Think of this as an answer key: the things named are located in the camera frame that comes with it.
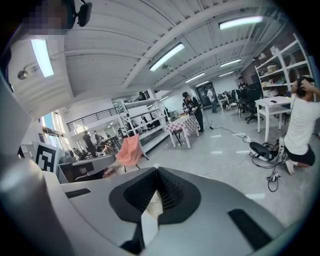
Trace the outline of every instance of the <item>person's hand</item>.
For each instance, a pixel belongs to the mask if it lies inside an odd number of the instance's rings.
[[[306,79],[301,81],[301,88],[306,92],[313,93],[315,91],[315,87],[311,83],[309,83]]]

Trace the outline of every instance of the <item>glossy tile floor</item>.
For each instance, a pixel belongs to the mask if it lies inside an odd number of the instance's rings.
[[[261,143],[264,142],[265,120],[261,121],[261,133],[257,133],[257,121],[252,120],[247,124],[245,121],[245,117],[249,116],[247,113],[240,118],[240,114],[237,115],[235,110],[211,113],[211,109],[207,109],[205,112],[209,123],[212,121],[213,128],[223,127],[236,134],[245,134]],[[184,139],[182,139],[182,146],[178,144],[174,148],[168,136],[147,153],[149,161],[141,158],[138,163],[139,167],[157,165],[195,175],[210,172],[204,176],[227,183],[246,194],[270,211],[285,227],[304,215],[319,185],[320,140],[316,136],[313,135],[310,141],[316,155],[314,166],[308,169],[297,169],[294,175],[288,174],[285,164],[277,166],[276,170],[279,171],[281,180],[278,190],[272,193],[267,187],[266,179],[270,176],[272,169],[258,167],[252,163],[252,158],[247,153],[239,153],[248,151],[249,144],[244,143],[240,137],[233,135],[230,131],[209,129],[205,116],[203,120],[205,122],[204,133],[197,137],[193,132],[189,138],[191,149],[188,149]],[[274,144],[287,129],[288,122],[286,125],[283,124],[282,130],[278,130],[278,119],[271,116],[268,142]],[[254,161],[262,166],[269,165],[259,159],[254,159]],[[136,167],[130,167],[127,171],[136,169]],[[272,190],[275,188],[274,185],[275,183],[270,184]]]

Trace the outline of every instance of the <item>white t-shirt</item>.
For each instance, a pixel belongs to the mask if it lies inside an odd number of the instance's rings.
[[[211,90],[208,90],[208,92],[206,93],[206,96],[209,97],[209,100],[211,101],[211,103],[215,101],[214,94],[212,93]]]
[[[316,119],[320,118],[320,102],[310,102],[291,96],[291,118],[284,138],[284,145],[295,155],[304,155],[308,151],[308,143],[315,127]]]

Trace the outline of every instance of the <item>person in white t-shirt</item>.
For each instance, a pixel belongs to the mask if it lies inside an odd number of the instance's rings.
[[[315,153],[309,145],[316,119],[320,118],[320,102],[313,102],[314,94],[320,98],[320,90],[310,82],[312,78],[300,77],[291,88],[291,117],[284,138],[285,161],[289,174],[294,166],[310,167],[315,163]]]
[[[217,113],[217,105],[215,103],[214,89],[210,88],[206,93],[206,96],[209,98],[212,106],[212,113]]]

